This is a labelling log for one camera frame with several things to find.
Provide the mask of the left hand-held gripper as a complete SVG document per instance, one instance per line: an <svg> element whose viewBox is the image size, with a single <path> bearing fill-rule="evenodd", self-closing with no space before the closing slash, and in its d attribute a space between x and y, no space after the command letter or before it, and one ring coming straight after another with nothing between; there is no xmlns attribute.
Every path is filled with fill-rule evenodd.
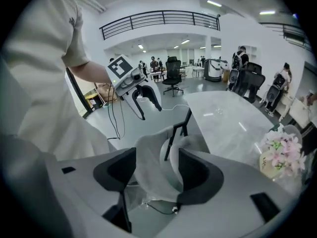
<svg viewBox="0 0 317 238"><path fill-rule="evenodd" d="M156 84L139 86L146 79L138 67L138 63L125 55L120 55L106 66L106 71L112 86L118 96L123 96L135 115L145 120L144 112L137 102L139 95L149 99L156 109L161 112L161 94Z"/></svg>

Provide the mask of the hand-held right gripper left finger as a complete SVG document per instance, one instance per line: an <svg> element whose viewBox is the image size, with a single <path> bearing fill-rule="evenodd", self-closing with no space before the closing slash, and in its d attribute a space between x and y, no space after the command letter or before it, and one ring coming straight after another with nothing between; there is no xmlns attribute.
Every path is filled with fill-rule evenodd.
<svg viewBox="0 0 317 238"><path fill-rule="evenodd" d="M97 183L107 191L119 193L117 202L102 217L128 233L132 232L132 224L128 218L124 192L135 169L136 148L132 147L98 164L93 170Z"/></svg>

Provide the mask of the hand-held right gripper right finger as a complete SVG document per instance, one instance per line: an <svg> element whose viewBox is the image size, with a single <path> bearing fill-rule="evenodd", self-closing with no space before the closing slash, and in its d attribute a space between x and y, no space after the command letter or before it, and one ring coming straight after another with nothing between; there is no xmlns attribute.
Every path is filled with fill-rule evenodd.
<svg viewBox="0 0 317 238"><path fill-rule="evenodd" d="M183 191L178 195L180 205L206 203L224 183L220 168L182 148L179 149L178 170L183 181Z"/></svg>

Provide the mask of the white cloth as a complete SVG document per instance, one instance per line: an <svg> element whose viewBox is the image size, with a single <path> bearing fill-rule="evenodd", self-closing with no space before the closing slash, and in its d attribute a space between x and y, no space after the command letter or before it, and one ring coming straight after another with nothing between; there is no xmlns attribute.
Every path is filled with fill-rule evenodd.
<svg viewBox="0 0 317 238"><path fill-rule="evenodd" d="M210 153L201 134L188 134L187 124L191 115L192 111L189 110L183 122L142 136L136 141L136 169L133 180L145 191L145 201L177 201L181 191L173 183L183 183L178 170L180 148Z"/></svg>

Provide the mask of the person's left forearm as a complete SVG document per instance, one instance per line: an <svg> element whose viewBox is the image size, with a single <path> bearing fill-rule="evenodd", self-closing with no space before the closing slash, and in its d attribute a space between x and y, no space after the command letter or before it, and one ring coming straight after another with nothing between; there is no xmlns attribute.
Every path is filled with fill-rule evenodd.
<svg viewBox="0 0 317 238"><path fill-rule="evenodd" d="M93 61L69 67L70 71L78 78L92 83L111 83L106 68Z"/></svg>

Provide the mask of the black mesh office chair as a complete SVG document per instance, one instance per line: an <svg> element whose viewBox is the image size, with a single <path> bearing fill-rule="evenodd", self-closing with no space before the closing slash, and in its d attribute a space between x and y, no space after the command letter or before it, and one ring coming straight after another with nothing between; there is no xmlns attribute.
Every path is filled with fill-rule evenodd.
<svg viewBox="0 0 317 238"><path fill-rule="evenodd" d="M180 91L184 94L184 91L177 85L182 81L180 73L181 61L178 60L177 57L169 57L165 65L166 79L163 80L162 84L167 85L168 88L163 91L163 94L168 91L172 91L173 97L175 96L174 91Z"/></svg>

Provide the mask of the round white table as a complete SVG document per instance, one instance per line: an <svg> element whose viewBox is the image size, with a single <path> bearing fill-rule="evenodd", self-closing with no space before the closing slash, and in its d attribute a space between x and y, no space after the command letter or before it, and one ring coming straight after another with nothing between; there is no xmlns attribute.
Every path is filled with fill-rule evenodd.
<svg viewBox="0 0 317 238"><path fill-rule="evenodd" d="M211 154L259 169L261 141L273 128L260 110L230 91L197 92L184 98Z"/></svg>

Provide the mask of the grey office chair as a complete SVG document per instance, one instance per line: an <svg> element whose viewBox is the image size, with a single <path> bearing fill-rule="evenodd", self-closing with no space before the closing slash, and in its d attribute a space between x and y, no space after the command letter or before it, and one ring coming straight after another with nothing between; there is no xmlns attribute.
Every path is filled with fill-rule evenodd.
<svg viewBox="0 0 317 238"><path fill-rule="evenodd" d="M267 102L274 102L279 93L280 93L280 88L275 85L271 85L266 94Z"/></svg>
<svg viewBox="0 0 317 238"><path fill-rule="evenodd" d="M232 69L230 71L229 80L228 80L228 90L229 91L234 90L234 87L237 84L238 78L239 78L239 70Z"/></svg>

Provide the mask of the yellow bin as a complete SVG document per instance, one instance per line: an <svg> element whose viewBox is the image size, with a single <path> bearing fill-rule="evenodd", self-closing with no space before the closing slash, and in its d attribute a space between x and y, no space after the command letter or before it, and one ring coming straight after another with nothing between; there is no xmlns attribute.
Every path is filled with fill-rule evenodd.
<svg viewBox="0 0 317 238"><path fill-rule="evenodd" d="M103 106L103 103L102 103L98 93L87 95L85 97L85 99L92 109L96 110L96 109L99 109Z"/></svg>

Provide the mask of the white mobile robot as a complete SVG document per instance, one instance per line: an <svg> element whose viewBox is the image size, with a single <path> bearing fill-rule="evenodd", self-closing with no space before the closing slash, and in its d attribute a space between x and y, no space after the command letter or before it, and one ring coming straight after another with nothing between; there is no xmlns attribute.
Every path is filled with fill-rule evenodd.
<svg viewBox="0 0 317 238"><path fill-rule="evenodd" d="M223 70L228 69L228 62L221 59L206 59L204 64L204 79L211 82L220 82Z"/></svg>

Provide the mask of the pink flower bouquet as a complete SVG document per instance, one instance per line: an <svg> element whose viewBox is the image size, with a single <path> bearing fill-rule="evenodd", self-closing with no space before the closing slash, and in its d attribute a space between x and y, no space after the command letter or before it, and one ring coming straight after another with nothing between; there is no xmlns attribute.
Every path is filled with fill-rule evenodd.
<svg viewBox="0 0 317 238"><path fill-rule="evenodd" d="M296 177L305 170L302 136L294 125L279 124L260 143L260 171L270 179Z"/></svg>

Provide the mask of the black mezzanine railing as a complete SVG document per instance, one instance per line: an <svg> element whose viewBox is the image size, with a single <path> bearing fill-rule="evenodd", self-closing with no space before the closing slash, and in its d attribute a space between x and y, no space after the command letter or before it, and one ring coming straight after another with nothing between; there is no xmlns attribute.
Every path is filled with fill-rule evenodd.
<svg viewBox="0 0 317 238"><path fill-rule="evenodd" d="M220 31L218 17L184 10L153 10L126 16L99 28L104 40L143 27L178 24L193 25Z"/></svg>
<svg viewBox="0 0 317 238"><path fill-rule="evenodd" d="M283 37L290 44L301 47L311 53L313 52L305 32L300 27L283 23L261 23L261 25L278 33L279 36Z"/></svg>

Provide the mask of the person's beige t-shirt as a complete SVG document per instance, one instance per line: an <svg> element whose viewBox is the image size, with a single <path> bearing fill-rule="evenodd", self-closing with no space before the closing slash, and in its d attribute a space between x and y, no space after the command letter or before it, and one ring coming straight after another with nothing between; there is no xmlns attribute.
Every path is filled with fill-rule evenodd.
<svg viewBox="0 0 317 238"><path fill-rule="evenodd" d="M91 61L82 41L83 18L75 0L32 0L1 55L25 96L19 138L60 161L106 154L108 139L78 113L66 68Z"/></svg>

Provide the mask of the white counter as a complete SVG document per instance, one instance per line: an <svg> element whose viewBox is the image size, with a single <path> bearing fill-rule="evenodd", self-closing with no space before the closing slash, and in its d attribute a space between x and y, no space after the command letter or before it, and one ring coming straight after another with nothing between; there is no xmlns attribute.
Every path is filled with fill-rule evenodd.
<svg viewBox="0 0 317 238"><path fill-rule="evenodd" d="M306 128L311 123L317 127L317 100L308 106L306 96L298 99L284 94L276 111L280 113L279 122L288 114L301 129Z"/></svg>

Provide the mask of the black window frame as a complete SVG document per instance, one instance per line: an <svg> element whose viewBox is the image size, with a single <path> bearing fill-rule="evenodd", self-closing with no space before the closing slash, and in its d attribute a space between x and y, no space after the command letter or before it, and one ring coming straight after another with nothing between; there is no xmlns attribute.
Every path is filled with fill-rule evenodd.
<svg viewBox="0 0 317 238"><path fill-rule="evenodd" d="M73 75L71 74L69 68L66 68L66 73L65 73L65 81L67 83L67 86L70 90L70 93L71 93L71 96L72 96L72 99L73 99L73 102L75 104L75 107L79 113L79 115L86 119L87 116L88 116L88 111L86 109L86 107L82 104L80 98L78 97L77 95L77 92L76 92L76 85L73 85Z"/></svg>

